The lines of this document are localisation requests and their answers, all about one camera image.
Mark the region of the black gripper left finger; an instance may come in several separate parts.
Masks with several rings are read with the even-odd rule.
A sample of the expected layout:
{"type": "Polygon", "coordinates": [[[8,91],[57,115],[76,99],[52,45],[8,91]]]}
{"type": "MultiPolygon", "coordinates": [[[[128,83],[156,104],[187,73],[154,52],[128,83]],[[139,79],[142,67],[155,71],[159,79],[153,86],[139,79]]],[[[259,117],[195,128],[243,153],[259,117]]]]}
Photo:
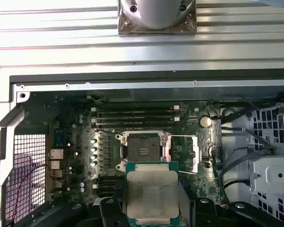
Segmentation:
{"type": "Polygon", "coordinates": [[[99,198],[93,204],[59,202],[40,208],[21,220],[22,227],[127,227],[122,210],[126,185],[117,185],[112,197],[99,198]]]}

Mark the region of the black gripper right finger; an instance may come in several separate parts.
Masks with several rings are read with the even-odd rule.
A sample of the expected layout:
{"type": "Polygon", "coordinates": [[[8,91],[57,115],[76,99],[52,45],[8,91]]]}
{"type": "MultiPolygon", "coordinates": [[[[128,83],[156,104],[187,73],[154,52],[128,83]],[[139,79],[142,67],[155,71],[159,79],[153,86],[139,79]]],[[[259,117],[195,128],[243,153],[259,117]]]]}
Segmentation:
{"type": "Polygon", "coordinates": [[[242,201],[223,208],[179,183],[179,209],[188,227],[284,227],[284,222],[242,201]]]}

